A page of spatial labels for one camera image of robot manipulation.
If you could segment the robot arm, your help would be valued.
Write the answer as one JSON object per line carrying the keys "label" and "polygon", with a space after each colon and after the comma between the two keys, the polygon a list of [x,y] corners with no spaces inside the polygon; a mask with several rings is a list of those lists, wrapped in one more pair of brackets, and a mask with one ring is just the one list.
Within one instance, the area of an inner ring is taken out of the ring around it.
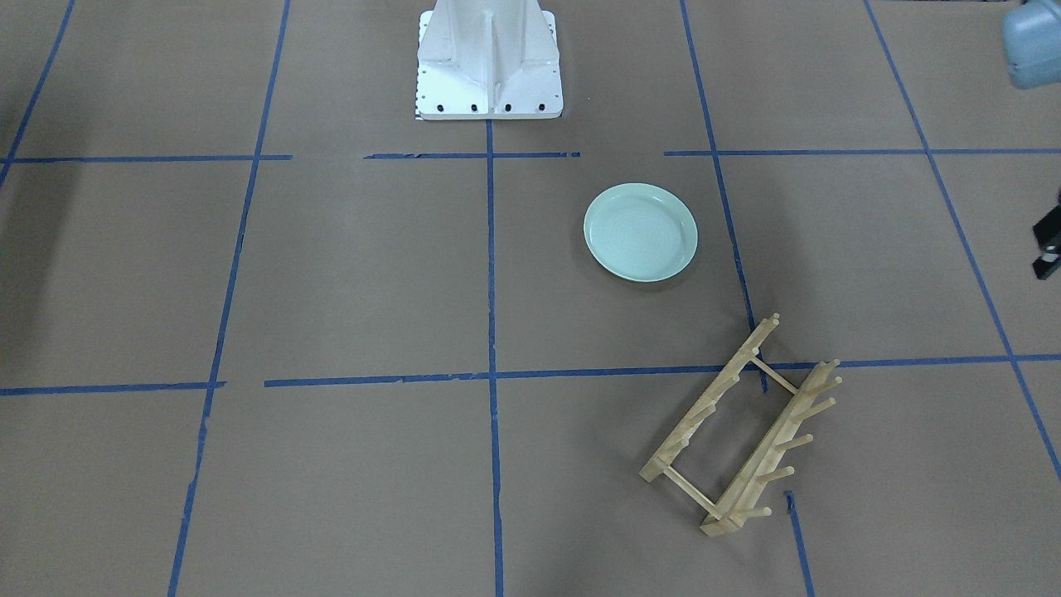
{"label": "robot arm", "polygon": [[[1001,23],[1010,83],[1017,90],[1034,90],[1060,80],[1060,4],[1024,1]],[[1060,265],[1060,206],[1032,226],[1039,257],[1032,261],[1037,279],[1045,280]]]}

